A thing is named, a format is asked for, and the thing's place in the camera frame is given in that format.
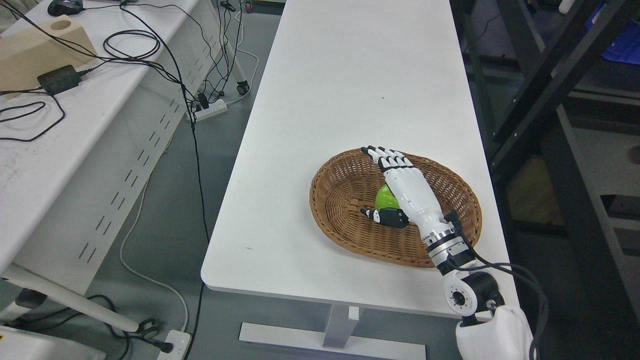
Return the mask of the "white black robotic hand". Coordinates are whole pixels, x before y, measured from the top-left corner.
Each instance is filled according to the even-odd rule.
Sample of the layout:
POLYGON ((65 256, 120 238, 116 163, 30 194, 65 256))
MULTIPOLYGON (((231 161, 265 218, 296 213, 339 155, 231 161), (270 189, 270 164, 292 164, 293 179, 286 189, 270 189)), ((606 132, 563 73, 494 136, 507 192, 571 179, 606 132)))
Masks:
POLYGON ((377 164, 400 209, 417 225, 422 239, 453 228, 422 171, 404 153, 381 146, 362 146, 361 152, 377 164))

